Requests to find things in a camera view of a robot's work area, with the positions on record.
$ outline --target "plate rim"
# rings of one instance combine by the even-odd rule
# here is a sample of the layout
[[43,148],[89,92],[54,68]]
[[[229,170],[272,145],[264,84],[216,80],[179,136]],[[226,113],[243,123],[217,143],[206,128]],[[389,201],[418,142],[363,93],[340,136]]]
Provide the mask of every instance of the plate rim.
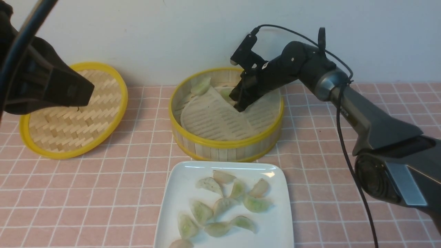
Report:
[[[283,185],[286,185],[286,190],[288,192],[288,198],[289,198],[288,182],[286,181],[286,176],[283,173],[283,170],[280,167],[276,166],[276,165],[269,164],[269,163],[252,163],[252,162],[190,161],[190,160],[188,160],[188,161],[181,161],[181,162],[177,163],[172,168],[172,170],[170,171],[170,174],[168,175],[167,183],[165,184],[164,195],[162,196],[161,208],[159,209],[158,221],[156,222],[156,230],[155,230],[155,236],[154,236],[154,241],[153,241],[153,248],[157,248],[158,224],[160,223],[160,220],[161,220],[161,214],[162,214],[162,211],[163,211],[162,204],[164,202],[164,199],[165,199],[165,196],[166,196],[166,193],[167,193],[167,190],[168,190],[168,184],[170,182],[169,179],[170,179],[172,173],[175,171],[176,168],[182,167],[184,164],[187,164],[187,163],[194,163],[194,164],[219,164],[219,163],[221,163],[221,164],[241,164],[241,165],[244,165],[244,164],[245,165],[246,164],[248,164],[248,165],[270,165],[273,168],[275,168],[276,171],[278,171],[279,173],[282,173],[283,180],[284,180],[282,183],[283,183]],[[290,209],[290,211],[288,211],[288,212],[289,212],[289,215],[290,215],[290,219],[292,220],[291,200],[289,200],[289,209]],[[294,236],[294,227],[293,227],[293,225],[289,225],[288,229],[289,229],[290,233],[292,233],[292,240],[290,239],[290,242],[292,242],[292,247],[295,247],[295,236]]]

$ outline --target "bamboo steamer lid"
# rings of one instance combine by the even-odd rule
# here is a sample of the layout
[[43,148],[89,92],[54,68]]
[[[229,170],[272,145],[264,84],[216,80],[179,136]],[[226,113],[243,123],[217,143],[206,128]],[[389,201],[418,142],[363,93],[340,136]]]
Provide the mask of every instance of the bamboo steamer lid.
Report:
[[127,87],[115,69],[92,62],[71,67],[95,86],[88,106],[46,108],[20,119],[25,145],[43,157],[68,159],[92,150],[111,135],[127,108]]

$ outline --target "dumpling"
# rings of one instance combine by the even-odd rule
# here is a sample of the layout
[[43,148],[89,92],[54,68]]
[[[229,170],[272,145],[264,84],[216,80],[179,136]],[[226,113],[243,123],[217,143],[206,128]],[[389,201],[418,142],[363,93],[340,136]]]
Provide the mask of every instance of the dumpling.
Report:
[[265,179],[261,178],[259,182],[257,182],[253,189],[251,189],[249,195],[255,198],[261,198],[268,191],[269,183],[265,181]]
[[230,224],[237,226],[237,227],[240,227],[240,228],[250,230],[254,234],[256,233],[256,225],[253,223],[252,220],[250,220],[249,218],[247,218],[245,216],[237,216],[236,218],[234,218],[230,221]]
[[202,96],[208,91],[208,89],[210,88],[210,84],[211,84],[211,78],[205,77],[201,81],[192,84],[190,92],[197,96]]
[[205,223],[213,217],[213,210],[211,207],[200,201],[191,202],[191,213],[196,219],[196,222],[200,225],[205,225]]
[[263,198],[255,198],[248,194],[245,194],[243,199],[243,205],[246,209],[253,213],[261,213],[265,212],[269,209],[272,203]]
[[212,177],[202,178],[197,181],[196,188],[203,188],[224,197],[221,186]]
[[187,214],[180,214],[178,218],[179,234],[182,239],[194,237],[199,232],[199,227]]
[[230,231],[230,229],[231,229],[230,223],[217,222],[217,223],[208,224],[205,227],[204,231],[212,237],[219,238],[227,234]]
[[236,177],[233,175],[230,175],[228,173],[219,171],[219,170],[214,170],[213,171],[213,178],[215,179],[216,182],[220,183],[220,184],[229,184],[231,183]]
[[213,206],[214,217],[219,217],[221,214],[225,213],[237,204],[239,204],[239,202],[233,198],[220,198],[214,203]]
[[179,239],[174,241],[169,248],[193,248],[193,244],[185,239]]
[[239,179],[234,179],[233,189],[231,190],[230,198],[237,199],[245,193],[245,184]]

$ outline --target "perforated paper liner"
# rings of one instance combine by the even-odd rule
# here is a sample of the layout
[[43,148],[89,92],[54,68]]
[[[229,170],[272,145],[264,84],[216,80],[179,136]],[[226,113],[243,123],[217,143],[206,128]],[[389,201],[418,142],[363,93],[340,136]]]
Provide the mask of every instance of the perforated paper liner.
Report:
[[216,89],[210,87],[204,95],[194,97],[185,106],[181,125],[190,133],[205,139],[247,139],[274,123],[280,112],[280,98],[280,92],[276,90],[240,113]]

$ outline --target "dark gray robot arm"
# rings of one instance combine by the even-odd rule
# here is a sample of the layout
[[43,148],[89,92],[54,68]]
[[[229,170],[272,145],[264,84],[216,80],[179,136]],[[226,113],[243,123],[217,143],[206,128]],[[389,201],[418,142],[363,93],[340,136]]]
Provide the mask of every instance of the dark gray robot arm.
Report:
[[230,94],[237,101],[235,108],[244,111],[264,94],[297,79],[319,100],[335,106],[343,89],[340,112],[358,134],[352,155],[357,156],[355,173],[363,190],[376,199],[426,212],[440,230],[440,140],[425,136],[420,128],[391,117],[351,87],[344,87],[349,78],[326,58],[320,37],[319,47],[292,41],[271,61],[251,51],[256,40],[249,34],[231,57],[233,64],[244,68]]

